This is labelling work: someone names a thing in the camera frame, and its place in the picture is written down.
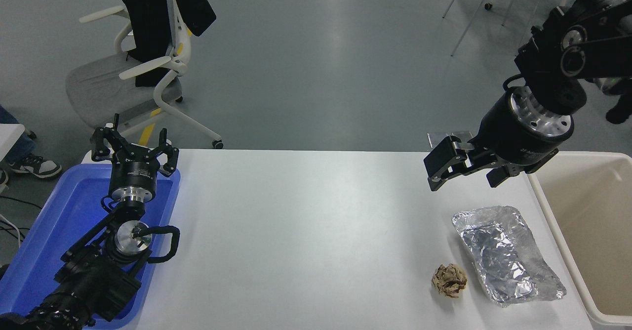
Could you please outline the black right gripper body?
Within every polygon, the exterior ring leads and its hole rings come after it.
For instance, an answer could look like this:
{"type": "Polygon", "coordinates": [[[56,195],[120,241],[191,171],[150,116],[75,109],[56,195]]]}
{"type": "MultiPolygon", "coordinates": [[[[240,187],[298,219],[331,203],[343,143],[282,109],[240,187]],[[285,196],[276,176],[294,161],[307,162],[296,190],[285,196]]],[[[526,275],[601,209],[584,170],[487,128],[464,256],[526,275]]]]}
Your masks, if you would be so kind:
{"type": "Polygon", "coordinates": [[[530,90],[508,90],[482,119],[473,143],[535,171],[557,154],[574,130],[571,115],[547,110],[530,90]]]}

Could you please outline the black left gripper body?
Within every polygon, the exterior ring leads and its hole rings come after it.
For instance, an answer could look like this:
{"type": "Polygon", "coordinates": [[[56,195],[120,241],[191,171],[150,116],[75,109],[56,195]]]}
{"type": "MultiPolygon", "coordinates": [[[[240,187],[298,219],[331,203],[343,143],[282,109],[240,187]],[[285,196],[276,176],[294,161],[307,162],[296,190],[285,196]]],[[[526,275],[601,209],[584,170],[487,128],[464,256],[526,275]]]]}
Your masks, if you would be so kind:
{"type": "Polygon", "coordinates": [[[142,188],[155,193],[160,163],[157,159],[136,161],[123,152],[113,155],[109,193],[124,187],[142,188]]]}

